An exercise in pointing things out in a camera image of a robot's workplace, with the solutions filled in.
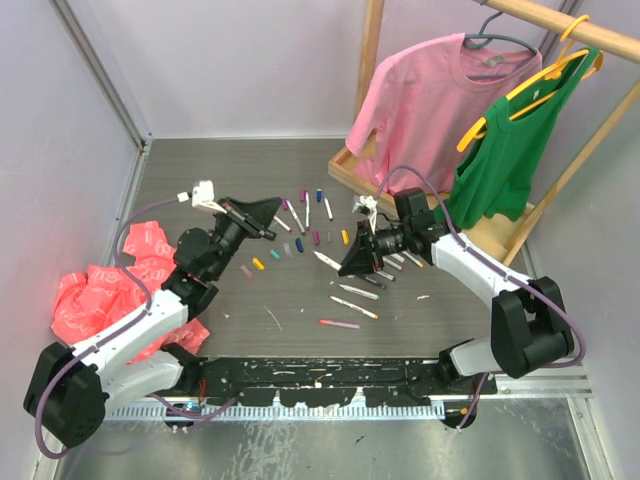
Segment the yellow marker pen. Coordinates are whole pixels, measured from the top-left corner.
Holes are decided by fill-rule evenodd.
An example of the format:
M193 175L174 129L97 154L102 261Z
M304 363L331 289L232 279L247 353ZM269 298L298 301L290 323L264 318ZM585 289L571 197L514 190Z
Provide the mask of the yellow marker pen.
M330 295L328 298L330 300L332 300L333 302L335 302L335 303L337 303L339 305L342 305L344 307L347 307L347 308L349 308L349 309L351 309L353 311L356 311L356 312L358 312L358 313L360 313L360 314L362 314L362 315L364 315L364 316L366 316L368 318L379 319L379 315L378 314L376 314L374 312L371 312L371 311L369 311L369 310L367 310L367 309L365 309L365 308L363 308L363 307L361 307L359 305L356 305L356 304L354 304L354 303L352 303L352 302L350 302L348 300L345 300L345 299L342 299L342 298L339 298L339 297L333 296L333 295Z

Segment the pink cap marker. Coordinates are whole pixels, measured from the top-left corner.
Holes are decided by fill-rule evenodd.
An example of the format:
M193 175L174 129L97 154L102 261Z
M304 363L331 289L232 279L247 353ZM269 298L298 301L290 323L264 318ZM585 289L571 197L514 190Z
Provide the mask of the pink cap marker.
M292 216L292 218L294 220L294 223L296 224L296 227L300 231L300 234L302 236L305 236L306 235L306 230L305 230L305 227L304 227L303 223L301 222L301 219L299 218L295 208L293 207L293 205L291 204L291 202L289 200L288 200L288 203L289 203L288 211L290 212L290 214L291 214L291 216Z

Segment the yellow cap marker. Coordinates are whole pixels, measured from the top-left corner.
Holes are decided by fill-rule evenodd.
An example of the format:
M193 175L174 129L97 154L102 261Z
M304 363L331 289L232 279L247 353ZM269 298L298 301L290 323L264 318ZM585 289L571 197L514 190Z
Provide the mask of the yellow cap marker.
M419 260L416 256L414 256L413 254L409 253L408 251L404 251L402 253L414 265L416 265L419 268L424 268L424 263L421 260Z

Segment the red cap marker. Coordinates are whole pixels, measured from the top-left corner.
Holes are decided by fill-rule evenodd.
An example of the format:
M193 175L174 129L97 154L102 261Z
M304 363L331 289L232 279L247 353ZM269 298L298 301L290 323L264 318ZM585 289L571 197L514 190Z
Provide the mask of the red cap marker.
M282 221L278 216L274 216L273 219L280 227L282 227L286 232L292 233L293 230L289 227L284 221Z

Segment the magenta marker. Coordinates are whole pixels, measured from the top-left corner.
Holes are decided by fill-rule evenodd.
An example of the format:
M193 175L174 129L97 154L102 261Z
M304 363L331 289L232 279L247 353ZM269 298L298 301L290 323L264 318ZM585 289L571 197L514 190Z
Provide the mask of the magenta marker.
M400 271L400 272L402 272L404 270L402 265L396 263L393 260L389 260L389 259L386 259L386 258L383 259L383 260L384 260L384 263L385 263L386 266L389 266L389 267L391 267L391 268L393 268L393 269L395 269L397 271Z

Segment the purple marker pen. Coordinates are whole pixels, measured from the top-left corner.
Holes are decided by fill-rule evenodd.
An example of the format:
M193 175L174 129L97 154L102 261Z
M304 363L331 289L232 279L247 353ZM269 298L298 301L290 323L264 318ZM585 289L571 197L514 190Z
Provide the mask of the purple marker pen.
M374 285L377 288L380 288L380 289L383 289L383 290L387 289L387 285L385 285L384 283L381 283L380 281L378 281L378 280L376 280L374 278L371 278L369 276L366 276L366 275L355 275L355 277L359 278L359 279L361 279L363 281L366 281L367 283L369 283L371 285Z

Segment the light pink marker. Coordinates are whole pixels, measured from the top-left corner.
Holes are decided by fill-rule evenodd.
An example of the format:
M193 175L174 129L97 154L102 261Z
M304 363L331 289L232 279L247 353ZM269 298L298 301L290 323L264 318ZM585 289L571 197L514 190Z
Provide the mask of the light pink marker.
M343 329L350 329L350 330L359 330L361 328L361 326L359 324L356 324L356 323L340 322L340 321L334 321L334 320L329 320L329 319L319 319L318 323L321 324L321 325L325 325L325 326L330 326L330 327L335 327L335 328L343 328Z

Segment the purple cap white marker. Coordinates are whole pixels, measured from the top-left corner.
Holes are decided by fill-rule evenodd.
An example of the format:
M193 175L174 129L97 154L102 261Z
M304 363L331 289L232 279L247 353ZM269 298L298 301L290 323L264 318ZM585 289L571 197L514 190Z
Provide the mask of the purple cap white marker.
M305 203L305 230L310 231L310 195L307 190L304 191Z

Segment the teal marker pen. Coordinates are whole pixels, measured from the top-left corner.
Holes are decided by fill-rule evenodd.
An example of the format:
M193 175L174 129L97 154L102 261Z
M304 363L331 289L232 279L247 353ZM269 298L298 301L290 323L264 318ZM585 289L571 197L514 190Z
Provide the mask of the teal marker pen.
M350 285L342 284L342 283L339 283L338 287L343 289L343 290L345 290L345 291L347 291L347 292L350 292L350 293L353 293L355 295L361 296L363 298L367 298L367 299L374 300L374 301L378 301L380 299L380 295L379 294L376 294L376 293L373 293L373 292L370 292L370 291L367 291L367 290L364 290L364 289L361 289L361 288L358 288L358 287L354 287L354 286L350 286Z

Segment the white silver marker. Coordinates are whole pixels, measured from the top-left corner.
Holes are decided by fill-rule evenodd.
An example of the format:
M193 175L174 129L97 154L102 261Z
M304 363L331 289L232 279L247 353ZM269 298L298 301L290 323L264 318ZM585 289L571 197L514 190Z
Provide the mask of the white silver marker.
M316 258L318 260L320 260L321 262L323 262L327 266L331 267L335 271L339 271L341 269L341 265L338 262L336 262L335 260L333 260L330 257L328 257L327 255L325 255L325 254L323 254L323 253L321 253L319 251L314 251L314 255L316 256Z

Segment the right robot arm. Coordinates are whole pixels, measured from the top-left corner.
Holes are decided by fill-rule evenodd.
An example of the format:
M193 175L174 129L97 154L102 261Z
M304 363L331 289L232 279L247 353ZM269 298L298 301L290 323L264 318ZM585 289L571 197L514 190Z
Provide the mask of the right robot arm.
M394 202L397 222L379 229L376 199L356 198L354 209L364 218L338 274L379 273L385 257L409 251L452 275L488 307L488 337L440 352L436 368L444 390L462 393L477 374L502 372L518 379L573 354L574 334L553 280L531 279L477 250L456 227L436 220L419 188L396 194Z

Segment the clear pink pen cap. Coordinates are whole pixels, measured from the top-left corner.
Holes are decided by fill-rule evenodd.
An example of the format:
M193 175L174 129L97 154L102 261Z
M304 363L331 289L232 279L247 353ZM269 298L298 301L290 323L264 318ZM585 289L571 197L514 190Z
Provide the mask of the clear pink pen cap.
M240 268L248 278L253 278L254 274L249 270L249 268L246 265L241 265Z

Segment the blue cap marker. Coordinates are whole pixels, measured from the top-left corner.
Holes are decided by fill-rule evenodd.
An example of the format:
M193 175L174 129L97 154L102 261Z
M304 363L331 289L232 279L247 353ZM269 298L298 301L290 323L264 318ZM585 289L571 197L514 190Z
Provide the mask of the blue cap marker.
M326 209L328 220L330 222L333 222L334 221L334 216L333 216L333 212L332 212L332 209L331 209L330 201L329 201L329 199L327 197L324 198L324 205L325 205L325 209Z

